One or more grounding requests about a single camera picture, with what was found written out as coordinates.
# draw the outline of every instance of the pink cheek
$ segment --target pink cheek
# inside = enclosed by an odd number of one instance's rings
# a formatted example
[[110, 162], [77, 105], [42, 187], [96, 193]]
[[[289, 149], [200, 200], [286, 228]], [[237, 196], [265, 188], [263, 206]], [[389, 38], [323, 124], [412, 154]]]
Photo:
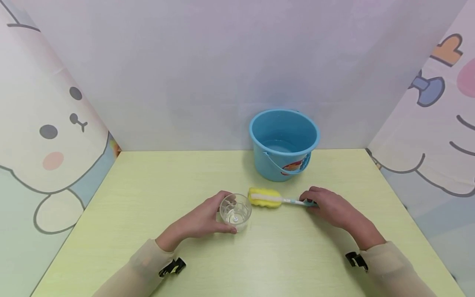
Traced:
[[49, 153], [45, 159], [43, 159], [43, 168], [46, 170], [55, 170], [64, 161], [64, 155], [60, 152]]
[[468, 62], [458, 73], [457, 87], [465, 96], [475, 98], [475, 59]]

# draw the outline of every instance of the light green table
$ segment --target light green table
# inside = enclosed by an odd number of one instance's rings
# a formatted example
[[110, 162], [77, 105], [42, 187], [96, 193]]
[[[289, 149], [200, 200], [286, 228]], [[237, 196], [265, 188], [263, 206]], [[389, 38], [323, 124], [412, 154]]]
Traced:
[[[305, 173], [285, 183], [260, 177], [252, 152], [121, 153], [33, 297], [91, 296], [147, 238], [219, 190], [267, 187], [293, 197], [311, 185], [334, 190], [369, 217], [438, 296], [463, 296], [367, 153], [317, 150]], [[303, 207], [254, 207], [243, 233], [183, 242], [177, 255], [188, 266], [167, 276], [156, 294], [379, 296], [345, 260], [353, 250], [348, 234]]]

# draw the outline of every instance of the hand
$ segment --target hand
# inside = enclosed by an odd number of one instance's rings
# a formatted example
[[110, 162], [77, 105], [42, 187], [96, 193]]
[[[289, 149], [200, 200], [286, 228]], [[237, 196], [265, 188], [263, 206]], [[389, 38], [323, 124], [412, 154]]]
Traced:
[[170, 225], [156, 240], [164, 251], [174, 251], [186, 238], [201, 238], [212, 233], [232, 233], [235, 227], [216, 221], [216, 211], [230, 192], [220, 191]]
[[311, 187], [300, 195], [300, 201], [305, 199], [318, 204], [318, 207], [308, 208], [310, 213], [318, 215], [337, 228], [346, 230], [361, 250], [386, 243], [374, 224], [342, 196], [324, 188]]
[[337, 228], [348, 231], [356, 222], [366, 219], [342, 196], [324, 188], [311, 187], [300, 195], [300, 201], [305, 199], [313, 200], [319, 206], [309, 207], [310, 213], [322, 217]]

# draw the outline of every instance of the bunny eye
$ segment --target bunny eye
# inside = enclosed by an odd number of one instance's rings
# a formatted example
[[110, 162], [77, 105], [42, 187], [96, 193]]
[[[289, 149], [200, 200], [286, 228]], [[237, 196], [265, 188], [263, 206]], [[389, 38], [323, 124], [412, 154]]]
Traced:
[[69, 88], [69, 94], [71, 95], [71, 97], [73, 97], [76, 100], [81, 100], [83, 98], [83, 94], [75, 86], [72, 86]]
[[58, 130], [53, 125], [43, 125], [39, 129], [39, 134], [46, 139], [53, 139], [58, 135]]

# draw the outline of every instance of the black buckle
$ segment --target black buckle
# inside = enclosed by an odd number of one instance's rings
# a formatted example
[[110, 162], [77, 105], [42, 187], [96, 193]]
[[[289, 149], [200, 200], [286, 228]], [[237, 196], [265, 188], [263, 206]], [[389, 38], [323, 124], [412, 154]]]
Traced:
[[183, 261], [181, 258], [178, 258], [176, 260], [172, 260], [170, 264], [168, 264], [164, 269], [160, 270], [158, 275], [162, 278], [168, 273], [179, 274], [185, 267], [185, 261]]
[[357, 254], [356, 252], [350, 252], [346, 254], [345, 257], [350, 263], [351, 267], [363, 267], [364, 270], [368, 272], [368, 265], [366, 265], [366, 262], [360, 254]]

